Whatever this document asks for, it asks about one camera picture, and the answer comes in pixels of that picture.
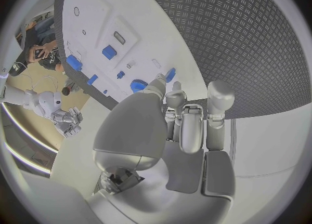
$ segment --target white robot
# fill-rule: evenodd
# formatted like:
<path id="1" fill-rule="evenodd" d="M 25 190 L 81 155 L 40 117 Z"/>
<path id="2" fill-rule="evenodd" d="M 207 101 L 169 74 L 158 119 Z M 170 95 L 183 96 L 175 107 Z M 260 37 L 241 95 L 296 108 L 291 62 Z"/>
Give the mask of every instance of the white robot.
<path id="1" fill-rule="evenodd" d="M 82 114 L 77 107 L 70 108 L 69 112 L 61 109 L 61 93 L 44 91 L 37 94 L 33 90 L 21 89 L 5 84 L 0 95 L 0 103 L 8 102 L 33 110 L 38 116 L 50 119 L 58 132 L 64 137 L 77 134 L 81 127 Z"/>
<path id="2" fill-rule="evenodd" d="M 102 170 L 101 189 L 89 204 L 103 223 L 104 202 L 129 223 L 221 223 L 233 204 L 235 176 L 222 151 L 225 111 L 233 105 L 233 90 L 223 81 L 209 83 L 209 152 L 204 152 L 203 108 L 184 105 L 187 97 L 180 82 L 166 95 L 165 85 L 165 76 L 159 74 L 144 90 L 120 102 L 97 133 L 93 149 Z M 166 118 L 164 96 L 174 109 Z M 168 178 L 159 169 L 163 162 Z"/>

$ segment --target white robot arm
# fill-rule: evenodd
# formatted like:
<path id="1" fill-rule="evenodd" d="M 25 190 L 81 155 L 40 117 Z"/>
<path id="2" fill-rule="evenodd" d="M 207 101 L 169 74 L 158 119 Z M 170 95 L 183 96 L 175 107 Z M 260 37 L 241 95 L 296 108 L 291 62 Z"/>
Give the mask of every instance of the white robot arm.
<path id="1" fill-rule="evenodd" d="M 58 132 L 64 137 L 77 134 L 81 127 L 82 114 L 77 107 L 70 108 L 69 112 L 61 109 L 61 93 L 44 91 L 37 94 L 33 90 L 21 89 L 5 85 L 0 102 L 8 102 L 32 110 L 38 116 L 50 119 Z"/>

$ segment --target circular hole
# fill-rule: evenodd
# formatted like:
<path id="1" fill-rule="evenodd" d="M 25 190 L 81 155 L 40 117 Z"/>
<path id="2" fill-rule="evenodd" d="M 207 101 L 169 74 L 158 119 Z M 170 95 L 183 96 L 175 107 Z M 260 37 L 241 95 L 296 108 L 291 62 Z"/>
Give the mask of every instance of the circular hole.
<path id="1" fill-rule="evenodd" d="M 78 16 L 78 15 L 79 15 L 79 8 L 74 7 L 74 14 L 75 14 L 76 16 Z"/>

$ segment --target blue plastic part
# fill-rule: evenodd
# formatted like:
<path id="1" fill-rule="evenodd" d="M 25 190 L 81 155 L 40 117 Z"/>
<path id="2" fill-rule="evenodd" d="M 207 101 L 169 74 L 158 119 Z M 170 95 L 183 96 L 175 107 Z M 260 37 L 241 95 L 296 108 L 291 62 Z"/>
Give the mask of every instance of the blue plastic part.
<path id="1" fill-rule="evenodd" d="M 169 83 L 175 76 L 175 68 L 171 68 L 166 74 L 166 82 Z"/>
<path id="2" fill-rule="evenodd" d="M 111 60 L 114 56 L 116 56 L 117 52 L 114 48 L 112 48 L 111 45 L 108 45 L 103 49 L 102 54 L 104 54 L 106 58 Z"/>
<path id="3" fill-rule="evenodd" d="M 75 70 L 75 71 L 81 71 L 82 69 L 82 63 L 76 59 L 75 56 L 70 55 L 66 58 L 66 62 Z"/>
<path id="4" fill-rule="evenodd" d="M 125 75 L 125 73 L 123 71 L 120 71 L 118 74 L 117 74 L 117 79 L 121 79 L 123 76 Z"/>
<path id="5" fill-rule="evenodd" d="M 140 90 L 144 90 L 148 84 L 143 80 L 133 80 L 130 84 L 131 90 L 136 93 Z"/>
<path id="6" fill-rule="evenodd" d="M 87 84 L 88 84 L 88 85 L 91 85 L 91 84 L 93 84 L 93 82 L 94 82 L 95 80 L 97 80 L 97 79 L 98 79 L 98 76 L 94 74 L 94 75 L 88 80 Z"/>

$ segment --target smartphone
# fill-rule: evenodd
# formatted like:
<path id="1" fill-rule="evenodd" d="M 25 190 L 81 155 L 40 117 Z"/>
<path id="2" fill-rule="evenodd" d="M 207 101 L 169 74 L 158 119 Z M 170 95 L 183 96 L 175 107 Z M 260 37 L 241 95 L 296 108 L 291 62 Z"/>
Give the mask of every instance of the smartphone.
<path id="1" fill-rule="evenodd" d="M 35 59 L 40 59 L 43 57 L 43 54 L 39 57 L 39 54 L 41 53 L 43 49 L 38 49 L 35 51 Z"/>

